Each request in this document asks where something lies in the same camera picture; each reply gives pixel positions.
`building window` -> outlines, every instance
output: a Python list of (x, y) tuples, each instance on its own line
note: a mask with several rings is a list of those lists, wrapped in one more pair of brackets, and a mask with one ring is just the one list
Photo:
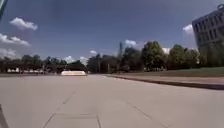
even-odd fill
[(205, 24), (206, 24), (207, 28), (209, 28), (209, 22), (208, 22), (208, 19), (205, 19)]
[(213, 33), (212, 33), (212, 30), (209, 31), (209, 34), (210, 34), (210, 39), (213, 40)]
[(222, 13), (219, 14), (218, 18), (219, 18), (219, 22), (220, 22), (220, 23), (223, 23), (223, 20), (222, 20)]
[(203, 29), (205, 30), (206, 29), (205, 21), (202, 21), (201, 24), (203, 26)]
[(206, 40), (209, 41), (208, 32), (205, 32)]
[(224, 36), (224, 26), (219, 27), (219, 28), (218, 28), (218, 32), (219, 32), (222, 36)]
[(217, 36), (216, 29), (214, 29), (213, 32), (214, 32), (214, 38), (217, 38), (218, 36)]
[(219, 24), (219, 22), (218, 22), (218, 17), (215, 16), (214, 18), (215, 18), (215, 23), (216, 23), (216, 24)]
[(198, 25), (199, 25), (199, 30), (201, 31), (202, 30), (201, 22), (199, 22)]
[(201, 42), (201, 36), (200, 36), (200, 34), (198, 35), (198, 42)]
[(213, 22), (212, 18), (210, 18), (210, 23), (211, 23), (211, 25), (213, 27), (214, 26), (214, 22)]
[(194, 27), (195, 27), (196, 32), (198, 32), (198, 25), (195, 24)]

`tall building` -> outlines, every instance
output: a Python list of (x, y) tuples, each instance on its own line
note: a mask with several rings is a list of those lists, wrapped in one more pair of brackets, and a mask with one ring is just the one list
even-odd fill
[(200, 61), (207, 66), (224, 65), (224, 4), (192, 22)]

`white cloud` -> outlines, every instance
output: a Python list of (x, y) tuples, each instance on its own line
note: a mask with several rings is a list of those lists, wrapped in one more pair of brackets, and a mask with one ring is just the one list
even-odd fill
[(64, 60), (65, 60), (67, 63), (71, 63), (71, 62), (75, 61), (74, 58), (73, 58), (72, 56), (67, 56), (67, 57), (64, 58)]
[(169, 54), (170, 53), (170, 48), (163, 48), (164, 53)]
[(24, 29), (31, 29), (31, 30), (37, 30), (38, 26), (32, 22), (27, 22), (24, 21), (21, 18), (16, 17), (15, 19), (13, 19), (12, 21), (10, 21), (10, 24), (18, 27), (21, 30)]
[(185, 33), (187, 33), (187, 34), (193, 34), (193, 33), (194, 33), (194, 31), (193, 31), (193, 27), (192, 27), (191, 24), (185, 26), (185, 27), (183, 28), (183, 31), (184, 31)]
[(94, 50), (91, 50), (90, 53), (93, 54), (93, 55), (96, 55), (97, 54), (97, 52), (94, 51)]
[(0, 33), (0, 42), (5, 44), (18, 44), (24, 46), (30, 46), (30, 43), (24, 40), (19, 39), (18, 37), (8, 38), (7, 35), (3, 35)]
[(80, 57), (80, 60), (87, 60), (87, 58), (84, 57), (84, 56), (81, 56), (81, 57)]
[(12, 49), (0, 48), (0, 57), (8, 57), (14, 59), (17, 57), (16, 51)]
[(135, 46), (137, 43), (133, 40), (125, 40), (125, 44), (129, 46)]

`low white structure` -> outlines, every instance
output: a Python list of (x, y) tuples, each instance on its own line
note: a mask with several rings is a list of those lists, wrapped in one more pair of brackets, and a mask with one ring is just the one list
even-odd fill
[(62, 76), (86, 76), (87, 74), (84, 71), (63, 71), (61, 72)]

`concrete pavement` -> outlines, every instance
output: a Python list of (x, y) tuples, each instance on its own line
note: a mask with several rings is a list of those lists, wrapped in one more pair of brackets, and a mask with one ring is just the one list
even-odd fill
[(223, 98), (105, 76), (0, 78), (9, 128), (222, 128)]

